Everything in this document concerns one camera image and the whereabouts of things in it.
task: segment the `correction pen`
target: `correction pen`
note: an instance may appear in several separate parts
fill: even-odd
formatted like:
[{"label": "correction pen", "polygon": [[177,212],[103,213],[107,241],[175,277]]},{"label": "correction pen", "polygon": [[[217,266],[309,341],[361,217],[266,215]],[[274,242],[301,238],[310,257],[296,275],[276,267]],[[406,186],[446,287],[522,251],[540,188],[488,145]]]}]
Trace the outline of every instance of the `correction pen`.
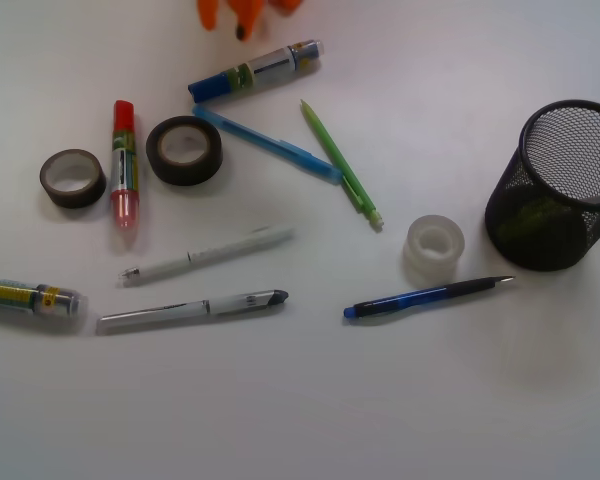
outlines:
[{"label": "correction pen", "polygon": [[310,66],[323,54],[320,40],[294,43],[192,83],[189,92],[193,101],[200,103],[254,86],[279,83]]},{"label": "correction pen", "polygon": [[113,112],[113,160],[111,165],[111,206],[121,230],[133,230],[138,223],[138,159],[133,121],[133,104],[118,100]]}]

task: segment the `silver pen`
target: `silver pen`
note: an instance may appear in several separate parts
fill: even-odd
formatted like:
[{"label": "silver pen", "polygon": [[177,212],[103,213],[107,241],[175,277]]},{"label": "silver pen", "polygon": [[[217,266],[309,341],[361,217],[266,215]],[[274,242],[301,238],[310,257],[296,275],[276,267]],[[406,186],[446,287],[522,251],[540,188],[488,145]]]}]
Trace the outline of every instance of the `silver pen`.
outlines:
[{"label": "silver pen", "polygon": [[290,239],[294,229],[288,226],[263,227],[234,242],[219,247],[208,248],[200,252],[187,252],[175,260],[146,267],[128,268],[119,277],[124,286],[133,286],[161,278],[177,275],[200,265],[233,258],[238,255],[272,247]]},{"label": "silver pen", "polygon": [[112,328],[164,322],[176,318],[259,310],[274,305],[280,305],[284,303],[288,297],[289,294],[283,290],[266,290],[264,292],[232,295],[212,300],[180,303],[176,305],[167,305],[165,307],[137,310],[135,312],[107,315],[98,320],[96,334],[106,335]]}]

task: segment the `black mesh pen cup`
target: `black mesh pen cup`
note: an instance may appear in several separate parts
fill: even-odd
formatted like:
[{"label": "black mesh pen cup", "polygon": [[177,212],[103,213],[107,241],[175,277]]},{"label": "black mesh pen cup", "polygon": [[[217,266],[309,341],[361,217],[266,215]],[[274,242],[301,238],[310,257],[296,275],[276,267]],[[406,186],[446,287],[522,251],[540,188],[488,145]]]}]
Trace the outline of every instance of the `black mesh pen cup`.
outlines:
[{"label": "black mesh pen cup", "polygon": [[485,223],[521,267],[561,270],[585,256],[600,238],[600,104],[567,100],[529,119]]}]

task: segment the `orange toy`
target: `orange toy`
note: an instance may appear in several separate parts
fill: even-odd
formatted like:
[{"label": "orange toy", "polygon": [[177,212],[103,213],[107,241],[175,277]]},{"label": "orange toy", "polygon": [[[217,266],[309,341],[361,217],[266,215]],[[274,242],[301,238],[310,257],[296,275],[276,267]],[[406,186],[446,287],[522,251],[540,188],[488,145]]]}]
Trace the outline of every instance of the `orange toy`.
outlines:
[{"label": "orange toy", "polygon": [[[253,25],[262,11],[264,0],[227,0],[231,10],[238,16],[236,37],[238,40],[248,40],[253,32]],[[269,0],[274,7],[282,9],[285,13],[292,13],[302,3],[302,0]],[[198,0],[198,13],[202,26],[207,30],[216,27],[216,12],[218,0]]]}]

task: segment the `blue pen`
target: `blue pen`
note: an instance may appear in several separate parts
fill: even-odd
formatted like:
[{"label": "blue pen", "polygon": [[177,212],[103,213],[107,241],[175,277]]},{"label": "blue pen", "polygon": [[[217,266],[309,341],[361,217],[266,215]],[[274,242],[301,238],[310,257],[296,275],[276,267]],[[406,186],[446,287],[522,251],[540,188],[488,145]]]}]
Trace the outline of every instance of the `blue pen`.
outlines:
[{"label": "blue pen", "polygon": [[202,118],[211,123],[215,127],[234,134],[248,142],[254,143],[270,152],[276,153],[281,157],[286,158],[299,167],[308,170],[311,173],[324,177],[329,182],[339,185],[342,182],[342,172],[333,165],[323,162],[319,158],[314,157],[309,152],[301,148],[291,145],[283,140],[274,140],[261,133],[258,133],[250,128],[240,125],[231,120],[227,120],[218,114],[196,105],[193,107],[193,114],[196,117]]},{"label": "blue pen", "polygon": [[344,309],[345,318],[360,318],[379,313],[390,313],[415,305],[439,302],[449,298],[461,297],[470,293],[481,292],[496,286],[500,282],[508,282],[515,277],[488,277],[467,282],[452,283],[437,288],[429,288],[418,292],[404,293],[395,297],[372,300],[371,302],[358,303],[353,307]]}]

